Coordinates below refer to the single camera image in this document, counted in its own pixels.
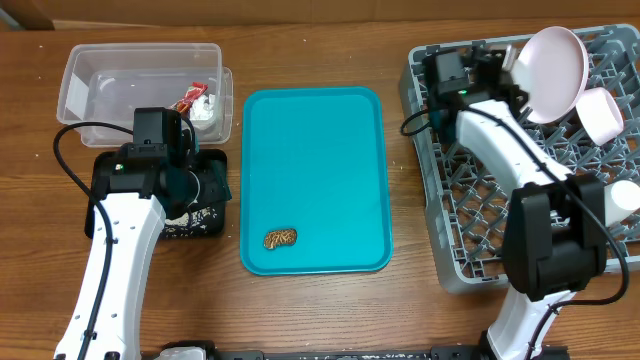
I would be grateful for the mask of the large white plate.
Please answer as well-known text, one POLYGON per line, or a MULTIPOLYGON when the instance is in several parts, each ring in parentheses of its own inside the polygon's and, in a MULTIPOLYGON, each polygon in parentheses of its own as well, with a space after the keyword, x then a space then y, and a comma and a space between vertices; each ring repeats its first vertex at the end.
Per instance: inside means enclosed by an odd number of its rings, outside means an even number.
POLYGON ((588 55, 582 41, 560 26, 536 33, 511 68, 514 82, 528 94, 523 106, 537 124, 554 122, 575 107, 586 87, 588 55))

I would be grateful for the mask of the red snack wrapper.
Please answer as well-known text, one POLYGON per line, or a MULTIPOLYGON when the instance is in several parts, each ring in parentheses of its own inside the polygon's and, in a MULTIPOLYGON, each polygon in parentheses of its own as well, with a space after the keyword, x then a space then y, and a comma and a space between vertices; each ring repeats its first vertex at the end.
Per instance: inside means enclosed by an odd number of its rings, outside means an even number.
POLYGON ((208 86, 204 83, 193 82, 187 89, 183 97, 176 101, 171 109, 181 114, 187 114, 193 103, 206 93, 208 86))

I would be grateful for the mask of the small white plate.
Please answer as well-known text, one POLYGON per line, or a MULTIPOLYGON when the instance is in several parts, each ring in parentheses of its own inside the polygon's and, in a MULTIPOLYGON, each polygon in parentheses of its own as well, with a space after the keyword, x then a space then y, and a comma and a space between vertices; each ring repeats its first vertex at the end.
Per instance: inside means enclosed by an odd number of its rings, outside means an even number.
POLYGON ((612 94, 603 87, 585 90, 576 110, 582 127, 597 146, 616 138, 624 129, 621 111, 612 94))

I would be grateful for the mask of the white paper cup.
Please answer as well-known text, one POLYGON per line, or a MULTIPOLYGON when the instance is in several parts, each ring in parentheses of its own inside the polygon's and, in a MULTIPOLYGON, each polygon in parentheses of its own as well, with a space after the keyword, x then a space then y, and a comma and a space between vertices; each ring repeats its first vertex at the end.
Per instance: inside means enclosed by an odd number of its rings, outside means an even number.
POLYGON ((640 206, 640 187, 629 180, 620 180, 604 187, 605 224, 619 223, 640 206))

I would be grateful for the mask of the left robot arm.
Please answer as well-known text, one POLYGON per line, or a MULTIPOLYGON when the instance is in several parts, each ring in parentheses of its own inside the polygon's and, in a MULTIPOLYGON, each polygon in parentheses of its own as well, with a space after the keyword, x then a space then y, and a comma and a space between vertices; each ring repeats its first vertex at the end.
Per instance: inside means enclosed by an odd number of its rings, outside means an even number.
POLYGON ((90 254, 57 359, 140 359, 140 321, 154 249, 161 238, 217 235, 224 228, 227 157, 199 147, 193 124, 162 107, 134 112, 131 141, 100 154, 89 184, 53 152, 87 195, 90 254))

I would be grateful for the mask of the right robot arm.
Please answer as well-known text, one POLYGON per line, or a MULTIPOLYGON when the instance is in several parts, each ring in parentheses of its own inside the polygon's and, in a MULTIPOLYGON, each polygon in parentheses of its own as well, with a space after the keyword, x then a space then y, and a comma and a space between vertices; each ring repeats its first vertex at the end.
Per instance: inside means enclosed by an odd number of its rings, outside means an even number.
POLYGON ((548 104, 505 68, 507 53, 473 47, 427 55, 422 63, 430 126, 475 155, 509 197, 501 258, 509 289, 483 333, 477 359, 554 359, 541 341, 565 306, 605 270, 610 238, 605 191, 548 157, 518 124, 548 104))

